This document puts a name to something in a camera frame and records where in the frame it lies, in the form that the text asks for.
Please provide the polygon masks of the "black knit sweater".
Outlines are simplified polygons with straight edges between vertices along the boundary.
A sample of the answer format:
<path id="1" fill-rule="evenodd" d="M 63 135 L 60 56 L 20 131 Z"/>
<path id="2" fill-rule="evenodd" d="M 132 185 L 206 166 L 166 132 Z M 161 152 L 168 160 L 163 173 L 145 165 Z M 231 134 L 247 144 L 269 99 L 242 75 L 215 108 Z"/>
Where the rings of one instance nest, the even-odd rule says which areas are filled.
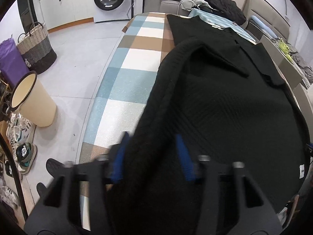
<path id="1" fill-rule="evenodd" d="M 168 15 L 174 49 L 132 135 L 113 148 L 111 234 L 280 234 L 310 135 L 261 43 Z"/>

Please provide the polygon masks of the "teal black sneaker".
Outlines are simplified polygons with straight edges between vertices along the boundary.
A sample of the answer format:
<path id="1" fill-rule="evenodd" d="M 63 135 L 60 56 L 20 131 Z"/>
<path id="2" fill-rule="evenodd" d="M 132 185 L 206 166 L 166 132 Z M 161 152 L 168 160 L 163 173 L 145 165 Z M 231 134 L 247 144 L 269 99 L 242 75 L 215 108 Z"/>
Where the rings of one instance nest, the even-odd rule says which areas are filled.
<path id="1" fill-rule="evenodd" d="M 20 174 L 27 174 L 37 155 L 37 146 L 32 143 L 25 142 L 16 149 L 16 158 L 18 171 Z"/>

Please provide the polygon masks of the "white sneaker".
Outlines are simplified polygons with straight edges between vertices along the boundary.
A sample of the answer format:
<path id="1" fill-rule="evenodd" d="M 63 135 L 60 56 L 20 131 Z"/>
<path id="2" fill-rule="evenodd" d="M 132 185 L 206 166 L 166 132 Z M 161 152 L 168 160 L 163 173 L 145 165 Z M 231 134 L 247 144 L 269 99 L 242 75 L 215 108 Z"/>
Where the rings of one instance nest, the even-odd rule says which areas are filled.
<path id="1" fill-rule="evenodd" d="M 36 125 L 21 114 L 12 113 L 7 123 L 6 137 L 13 152 L 24 143 L 32 143 Z"/>

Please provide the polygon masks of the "cream waste bin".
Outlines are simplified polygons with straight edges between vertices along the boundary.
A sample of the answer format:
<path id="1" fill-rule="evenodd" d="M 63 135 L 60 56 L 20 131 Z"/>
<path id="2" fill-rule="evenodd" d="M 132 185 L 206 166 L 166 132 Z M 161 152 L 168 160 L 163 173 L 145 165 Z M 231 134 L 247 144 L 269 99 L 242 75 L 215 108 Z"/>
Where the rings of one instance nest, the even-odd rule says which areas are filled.
<path id="1" fill-rule="evenodd" d="M 14 87 L 10 107 L 39 127 L 50 126 L 57 109 L 35 71 L 25 74 Z"/>

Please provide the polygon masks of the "grey cardboard box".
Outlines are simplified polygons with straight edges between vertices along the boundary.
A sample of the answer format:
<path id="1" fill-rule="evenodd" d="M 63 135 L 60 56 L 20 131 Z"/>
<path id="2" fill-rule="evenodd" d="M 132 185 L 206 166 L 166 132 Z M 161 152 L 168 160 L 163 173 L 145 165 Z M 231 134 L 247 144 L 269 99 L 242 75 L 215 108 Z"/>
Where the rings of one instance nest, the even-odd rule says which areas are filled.
<path id="1" fill-rule="evenodd" d="M 298 84 L 301 84 L 306 90 L 310 87 L 308 79 L 305 77 L 299 66 L 294 61 L 290 62 L 271 39 L 263 35 L 261 37 L 261 43 L 292 89 Z"/>

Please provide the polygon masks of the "woven laundry basket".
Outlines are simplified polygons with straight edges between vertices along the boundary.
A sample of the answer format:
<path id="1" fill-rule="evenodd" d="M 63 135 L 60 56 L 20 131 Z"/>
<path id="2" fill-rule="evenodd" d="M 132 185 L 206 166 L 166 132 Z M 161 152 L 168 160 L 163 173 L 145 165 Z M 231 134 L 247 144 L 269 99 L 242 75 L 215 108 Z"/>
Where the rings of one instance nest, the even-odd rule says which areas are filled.
<path id="1" fill-rule="evenodd" d="M 35 22 L 28 33 L 20 34 L 17 39 L 17 48 L 29 70 L 37 74 L 45 72 L 57 59 L 45 23 Z"/>

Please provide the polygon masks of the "purple bag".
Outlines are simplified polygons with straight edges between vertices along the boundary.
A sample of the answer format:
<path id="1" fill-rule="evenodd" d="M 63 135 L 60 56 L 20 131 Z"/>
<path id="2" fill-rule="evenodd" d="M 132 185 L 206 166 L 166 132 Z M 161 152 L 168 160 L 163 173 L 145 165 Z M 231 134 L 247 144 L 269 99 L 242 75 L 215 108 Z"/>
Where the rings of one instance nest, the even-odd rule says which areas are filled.
<path id="1" fill-rule="evenodd" d="M 29 73 L 13 38 L 1 43 L 1 73 L 11 88 L 14 88 L 25 74 Z"/>

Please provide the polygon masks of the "teal checkered small table cloth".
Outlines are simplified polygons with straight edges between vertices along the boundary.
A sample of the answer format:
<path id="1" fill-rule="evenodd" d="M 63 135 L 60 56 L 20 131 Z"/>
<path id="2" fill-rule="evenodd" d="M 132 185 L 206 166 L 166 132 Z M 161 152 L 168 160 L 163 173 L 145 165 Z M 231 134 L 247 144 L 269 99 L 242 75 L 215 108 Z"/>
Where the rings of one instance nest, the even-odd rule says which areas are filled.
<path id="1" fill-rule="evenodd" d="M 235 22 L 232 22 L 224 17 L 218 16 L 209 12 L 204 12 L 199 9 L 192 9 L 188 17 L 192 18 L 195 16 L 199 16 L 202 21 L 220 30 L 225 29 L 225 28 L 231 28 L 234 32 L 236 32 L 241 37 L 245 38 L 251 43 L 256 44 L 255 39 L 250 34 L 248 34 L 242 27 L 238 26 L 237 23 Z"/>

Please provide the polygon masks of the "grey crumpled cloth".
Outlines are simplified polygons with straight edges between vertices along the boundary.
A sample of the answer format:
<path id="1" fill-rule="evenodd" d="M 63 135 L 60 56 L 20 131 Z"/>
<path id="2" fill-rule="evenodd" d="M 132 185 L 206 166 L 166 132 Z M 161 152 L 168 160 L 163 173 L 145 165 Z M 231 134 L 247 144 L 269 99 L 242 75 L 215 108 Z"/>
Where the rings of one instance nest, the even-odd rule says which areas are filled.
<path id="1" fill-rule="evenodd" d="M 312 84 L 313 80 L 312 67 L 307 62 L 304 61 L 304 59 L 299 55 L 298 52 L 295 52 L 291 56 L 295 63 L 299 66 L 305 77 L 308 79 L 309 83 Z"/>

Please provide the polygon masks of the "yellow-green toy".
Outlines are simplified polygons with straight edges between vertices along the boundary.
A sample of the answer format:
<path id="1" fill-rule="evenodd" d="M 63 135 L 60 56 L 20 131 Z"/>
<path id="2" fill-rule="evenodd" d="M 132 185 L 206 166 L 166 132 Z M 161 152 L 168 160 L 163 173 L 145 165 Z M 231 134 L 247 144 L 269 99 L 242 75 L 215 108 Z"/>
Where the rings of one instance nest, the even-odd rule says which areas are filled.
<path id="1" fill-rule="evenodd" d="M 288 45 L 283 41 L 283 39 L 279 39 L 277 41 L 278 47 L 281 50 L 281 52 L 285 55 L 285 57 L 287 58 L 288 61 L 290 61 L 291 63 L 293 62 L 292 57 L 289 54 L 289 47 Z"/>

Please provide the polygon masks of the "light grey garment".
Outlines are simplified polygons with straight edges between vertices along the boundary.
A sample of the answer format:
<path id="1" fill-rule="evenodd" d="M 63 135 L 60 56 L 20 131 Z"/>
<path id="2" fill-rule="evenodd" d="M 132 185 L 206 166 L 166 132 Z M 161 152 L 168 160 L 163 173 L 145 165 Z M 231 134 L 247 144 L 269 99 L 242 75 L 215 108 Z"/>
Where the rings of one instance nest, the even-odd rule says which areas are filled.
<path id="1" fill-rule="evenodd" d="M 194 7 L 199 8 L 201 5 L 211 9 L 211 6 L 205 0 L 180 0 L 180 5 L 186 11 L 191 11 Z"/>

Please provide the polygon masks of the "black quilted jacket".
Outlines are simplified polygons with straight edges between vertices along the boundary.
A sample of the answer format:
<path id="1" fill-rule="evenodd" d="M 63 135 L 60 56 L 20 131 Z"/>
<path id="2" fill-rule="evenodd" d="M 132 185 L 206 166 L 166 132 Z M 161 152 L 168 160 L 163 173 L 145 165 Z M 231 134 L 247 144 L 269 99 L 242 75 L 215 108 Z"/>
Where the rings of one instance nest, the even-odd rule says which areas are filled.
<path id="1" fill-rule="evenodd" d="M 243 25 L 246 17 L 233 0 L 204 0 L 212 8 L 212 13 L 224 17 L 237 25 Z"/>

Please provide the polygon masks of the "grey sofa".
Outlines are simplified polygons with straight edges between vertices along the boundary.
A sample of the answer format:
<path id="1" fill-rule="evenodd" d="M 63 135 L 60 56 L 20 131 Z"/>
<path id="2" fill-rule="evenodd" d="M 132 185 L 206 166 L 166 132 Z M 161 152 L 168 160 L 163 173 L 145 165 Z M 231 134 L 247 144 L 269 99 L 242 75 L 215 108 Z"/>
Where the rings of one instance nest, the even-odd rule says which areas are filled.
<path id="1" fill-rule="evenodd" d="M 257 17 L 278 37 L 288 39 L 291 26 L 286 17 L 286 0 L 233 0 L 246 17 L 241 26 L 249 28 L 251 18 Z M 144 0 L 144 12 L 163 12 L 188 15 L 179 5 L 179 0 Z"/>

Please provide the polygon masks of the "white washing machine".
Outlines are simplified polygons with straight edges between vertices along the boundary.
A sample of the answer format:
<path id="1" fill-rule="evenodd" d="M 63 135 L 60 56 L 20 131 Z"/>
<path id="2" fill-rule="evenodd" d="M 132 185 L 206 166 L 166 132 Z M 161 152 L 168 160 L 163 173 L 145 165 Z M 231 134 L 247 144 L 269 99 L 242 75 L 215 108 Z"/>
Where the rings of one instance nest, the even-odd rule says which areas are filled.
<path id="1" fill-rule="evenodd" d="M 92 0 L 95 23 L 130 20 L 134 0 Z"/>

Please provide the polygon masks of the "white kitchen cabinet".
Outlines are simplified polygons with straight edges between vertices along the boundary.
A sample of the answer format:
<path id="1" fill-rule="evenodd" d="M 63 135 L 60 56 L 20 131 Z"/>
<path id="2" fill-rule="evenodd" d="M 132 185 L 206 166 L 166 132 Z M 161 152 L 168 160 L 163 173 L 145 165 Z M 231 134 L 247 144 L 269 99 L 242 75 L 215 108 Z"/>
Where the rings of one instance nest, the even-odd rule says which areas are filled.
<path id="1" fill-rule="evenodd" d="M 93 21 L 92 0 L 39 0 L 49 31 Z"/>

